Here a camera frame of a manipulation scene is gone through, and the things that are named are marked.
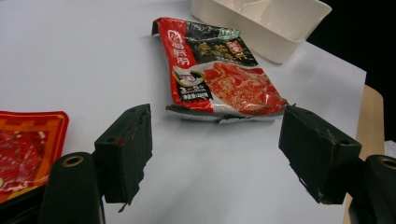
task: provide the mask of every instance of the black background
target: black background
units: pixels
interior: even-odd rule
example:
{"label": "black background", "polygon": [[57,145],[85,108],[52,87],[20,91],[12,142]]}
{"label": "black background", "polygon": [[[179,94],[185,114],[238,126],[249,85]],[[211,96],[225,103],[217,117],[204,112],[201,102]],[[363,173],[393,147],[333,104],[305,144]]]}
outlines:
{"label": "black background", "polygon": [[385,141],[395,136],[396,23],[391,2],[321,0],[332,7],[307,41],[367,72],[366,85],[384,99]]}

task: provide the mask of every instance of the white table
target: white table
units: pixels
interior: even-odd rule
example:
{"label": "white table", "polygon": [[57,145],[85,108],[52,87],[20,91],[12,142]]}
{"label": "white table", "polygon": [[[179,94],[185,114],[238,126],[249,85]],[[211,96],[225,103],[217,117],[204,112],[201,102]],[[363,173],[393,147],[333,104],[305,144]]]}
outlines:
{"label": "white table", "polygon": [[[216,124],[169,116],[159,17],[198,21],[189,0],[0,1],[0,110],[62,110],[64,154],[93,142],[126,109],[151,104],[153,157],[131,206],[107,223],[342,223],[315,202],[278,148],[281,119]],[[365,72],[309,43],[282,65],[257,56],[291,104],[355,137]]]}

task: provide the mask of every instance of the white plastic container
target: white plastic container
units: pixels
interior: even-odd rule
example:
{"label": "white plastic container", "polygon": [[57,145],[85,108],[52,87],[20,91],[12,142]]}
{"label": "white plastic container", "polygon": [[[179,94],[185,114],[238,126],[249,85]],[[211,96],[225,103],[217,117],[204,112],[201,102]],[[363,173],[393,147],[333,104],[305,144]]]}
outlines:
{"label": "white plastic container", "polygon": [[200,21],[241,31],[250,50],[284,63],[332,8],[318,0],[192,0]]}

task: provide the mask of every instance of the red food packet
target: red food packet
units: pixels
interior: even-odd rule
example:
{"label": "red food packet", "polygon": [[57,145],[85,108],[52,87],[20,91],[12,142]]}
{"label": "red food packet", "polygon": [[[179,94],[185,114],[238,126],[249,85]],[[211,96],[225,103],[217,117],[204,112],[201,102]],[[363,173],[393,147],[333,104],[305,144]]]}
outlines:
{"label": "red food packet", "polygon": [[184,119],[272,118],[282,98],[234,29],[173,18],[154,21],[169,64],[174,105]]}
{"label": "red food packet", "polygon": [[47,183],[68,121],[62,111],[0,111],[0,203]]}

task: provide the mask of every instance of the plastic food pouch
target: plastic food pouch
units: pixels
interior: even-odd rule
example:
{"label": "plastic food pouch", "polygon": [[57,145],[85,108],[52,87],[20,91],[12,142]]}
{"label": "plastic food pouch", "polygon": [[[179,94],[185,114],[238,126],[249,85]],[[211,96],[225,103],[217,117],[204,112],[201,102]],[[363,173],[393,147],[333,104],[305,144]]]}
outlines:
{"label": "plastic food pouch", "polygon": [[184,119],[268,119],[287,101],[234,29],[172,18],[154,21],[169,64],[174,105]]}
{"label": "plastic food pouch", "polygon": [[0,111],[0,203],[47,184],[68,121],[62,111]]}

